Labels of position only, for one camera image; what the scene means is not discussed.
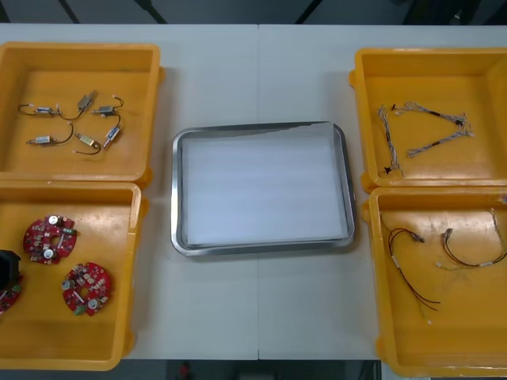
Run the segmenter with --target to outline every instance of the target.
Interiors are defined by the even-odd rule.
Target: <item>floor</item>
[[[505,0],[482,0],[482,24]],[[152,0],[169,24],[294,24],[311,0]],[[67,0],[83,24],[154,24],[134,0]],[[71,23],[58,0],[2,0],[12,22]],[[306,24],[400,25],[410,0],[322,0]]]
[[[193,380],[270,379],[274,374],[283,380],[356,380],[364,362],[344,361],[220,361],[191,360]],[[109,372],[0,370],[0,380],[174,380],[180,360],[122,360]]]

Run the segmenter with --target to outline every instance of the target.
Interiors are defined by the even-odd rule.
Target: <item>wire bundle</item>
[[[494,214],[494,210],[491,209],[490,213],[491,213],[491,216],[493,217],[494,230],[496,231],[498,239],[500,240],[500,245],[501,245],[500,256],[498,256],[496,259],[494,259],[492,261],[488,261],[486,263],[481,263],[481,264],[471,264],[471,263],[467,263],[466,261],[459,259],[458,257],[456,257],[454,255],[454,253],[452,253],[451,248],[449,247],[449,238],[451,237],[451,234],[452,234],[452,228],[447,228],[446,231],[441,235],[442,246],[444,247],[445,253],[457,264],[461,264],[461,265],[468,267],[468,268],[487,267],[489,265],[499,263],[500,261],[504,260],[505,257],[507,257],[507,249],[505,249],[504,240],[500,234],[500,230],[498,229],[497,218]]]
[[[416,103],[415,101],[407,101],[403,108],[396,108],[396,104],[394,104],[392,109],[395,111],[395,115],[397,115],[397,116],[400,116],[403,113],[408,112],[408,111],[425,112],[430,115],[441,117],[442,119],[450,121],[458,126],[458,130],[456,132],[454,132],[452,135],[450,135],[444,139],[440,139],[438,141],[432,142],[431,144],[422,146],[420,148],[408,149],[407,156],[409,158],[413,158],[416,155],[420,154],[421,152],[428,150],[429,148],[433,148],[434,146],[440,145],[442,143],[446,143],[447,141],[452,141],[452,140],[457,139],[461,136],[470,136],[470,137],[475,136],[474,132],[472,131],[472,126],[471,126],[470,122],[467,120],[467,116],[465,114],[448,115],[445,113],[435,112],[429,108],[423,107],[422,105]]]
[[[380,106],[379,111],[377,112],[378,117],[382,120],[384,130],[386,132],[386,140],[387,145],[389,146],[389,151],[391,152],[391,166],[388,168],[385,168],[386,173],[389,174],[390,171],[395,169],[402,169],[398,162],[398,155],[396,154],[395,146],[393,145],[393,142],[391,141],[391,131],[389,129],[389,123],[387,122],[387,111],[386,108],[383,106],[383,104]]]
[[[418,235],[411,230],[408,230],[406,228],[395,228],[389,233],[389,237],[387,238],[387,244],[389,247],[389,253],[391,255],[391,259],[395,263],[396,268],[398,269],[399,274],[402,277],[403,281],[405,281],[406,285],[408,286],[408,288],[410,289],[412,294],[414,294],[414,297],[420,302],[420,305],[424,305],[431,310],[438,311],[438,309],[434,306],[436,306],[437,304],[440,304],[440,301],[433,301],[431,299],[427,299],[427,298],[423,297],[419,292],[417,292],[415,290],[415,288],[410,284],[409,280],[403,274],[403,271],[400,268],[398,261],[396,260],[396,256],[394,253],[395,239],[398,235],[403,234],[403,233],[409,234],[413,241],[420,242],[420,243],[425,242],[425,239],[421,235]]]

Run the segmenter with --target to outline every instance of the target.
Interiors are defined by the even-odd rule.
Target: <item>white wire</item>
[[[401,169],[399,162],[398,162],[398,155],[396,154],[395,146],[393,145],[393,142],[391,141],[391,131],[389,129],[389,123],[387,122],[387,111],[386,108],[383,106],[383,104],[380,106],[379,111],[377,112],[377,115],[382,120],[384,130],[386,131],[386,140],[387,145],[389,146],[389,151],[391,152],[391,167],[390,169]]]
[[[440,145],[441,143],[446,143],[447,141],[452,141],[452,140],[457,139],[461,136],[470,136],[470,137],[475,136],[474,132],[472,131],[472,126],[471,126],[470,122],[467,120],[467,116],[465,114],[448,115],[445,113],[439,113],[439,112],[432,111],[429,108],[423,107],[422,105],[416,103],[415,101],[407,101],[405,103],[404,107],[395,109],[395,115],[400,116],[403,113],[408,112],[408,111],[429,113],[431,115],[438,116],[438,117],[441,117],[442,119],[450,121],[458,126],[458,130],[456,132],[454,132],[452,135],[450,135],[444,139],[440,139],[438,141],[432,142],[431,144],[421,146],[420,148],[408,149],[407,156],[409,158],[413,158],[416,155],[420,154],[421,152],[428,150],[429,148]]]

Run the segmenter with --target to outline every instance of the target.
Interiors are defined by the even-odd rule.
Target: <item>electronic component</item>
[[[26,143],[29,145],[38,145],[38,146],[53,146],[66,143],[69,141],[74,134],[74,125],[69,121],[68,124],[71,126],[71,134],[67,136],[66,139],[58,141],[57,139],[51,136],[39,136],[35,137],[33,140],[28,140]]]
[[[51,136],[39,136],[35,137],[33,140],[28,140],[26,143],[29,145],[51,145],[56,142],[56,139]]]
[[[71,254],[77,234],[74,221],[57,215],[37,220],[26,230],[23,249],[30,260],[41,264],[58,264]]]
[[[118,136],[120,133],[120,125],[111,128],[108,134],[105,136],[104,149]]]
[[[83,113],[92,104],[95,95],[97,95],[97,91],[94,90],[90,93],[90,95],[85,95],[81,98],[81,100],[78,102],[78,112],[80,112],[80,114]]]
[[[4,314],[19,298],[21,294],[21,280],[23,276],[20,275],[17,282],[4,291],[0,291],[0,315]]]
[[[95,263],[77,264],[62,282],[63,299],[74,315],[87,313],[91,317],[110,298],[111,277]]]
[[[58,110],[58,107],[57,109],[53,109],[51,107],[35,107],[35,109],[33,110],[33,112],[26,112],[23,108],[26,108],[26,107],[35,107],[34,104],[32,103],[27,103],[27,104],[20,104],[18,107],[17,107],[17,111],[22,114],[22,115],[26,115],[26,116],[37,116],[37,115],[42,115],[42,116],[53,116],[53,115],[58,115],[59,114],[59,110]]]
[[[81,151],[78,151],[78,150],[73,150],[73,153],[88,154],[88,155],[91,156],[91,155],[97,154],[98,152],[101,151],[101,144],[99,144],[97,141],[91,139],[90,137],[88,137],[86,135],[82,135],[80,133],[76,133],[76,137],[82,143],[85,143],[86,145],[93,147],[95,149],[95,152],[93,152],[93,153],[86,153],[86,152],[81,152]]]
[[[36,113],[38,115],[50,115],[50,116],[53,116],[53,115],[56,115],[59,112],[57,110],[51,108],[51,107],[37,107],[37,108],[35,108],[35,111],[33,111],[33,113]]]
[[[124,101],[121,97],[117,97],[116,95],[113,95],[112,97],[114,99],[117,99],[120,102],[120,105],[105,105],[105,106],[99,107],[98,109],[94,109],[91,113],[98,114],[102,117],[116,115],[116,109],[123,107]]]
[[[13,251],[0,250],[0,314],[6,312],[21,293],[20,257]]]

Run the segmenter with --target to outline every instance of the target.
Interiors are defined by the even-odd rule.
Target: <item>orange storage tray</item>
[[[22,292],[0,315],[0,368],[108,370],[133,346],[132,269],[147,205],[135,184],[0,181],[0,248],[21,257]],[[76,246],[56,265],[36,264],[23,251],[28,226],[45,215],[75,221]],[[60,284],[79,263],[112,276],[112,295],[93,317],[72,314]]]
[[[362,185],[370,192],[389,186],[507,185],[507,49],[362,49],[349,80],[356,90],[362,138]],[[456,126],[421,112],[395,116],[407,101],[437,112],[465,112],[475,137],[460,137],[414,158],[408,149],[449,136]],[[383,124],[387,109],[392,142],[403,169],[391,163]]]
[[[158,47],[149,44],[7,43],[0,47],[0,180],[149,182],[149,159],[159,70]],[[19,104],[54,108],[77,115],[77,103],[97,91],[90,108],[74,121],[75,131],[100,143],[116,117],[91,115],[99,105],[124,99],[120,135],[105,152],[93,151],[73,137],[58,146],[30,146],[37,136],[65,139],[70,127],[58,116],[24,116]]]
[[[484,263],[501,253],[490,208],[502,237],[507,231],[505,187],[377,188],[363,206],[370,226],[379,317],[379,357],[403,377],[507,375],[507,259],[464,268],[444,252],[440,235],[461,260]],[[387,247],[389,230],[407,228],[425,243],[401,234],[394,255],[410,284],[440,301],[420,311]]]

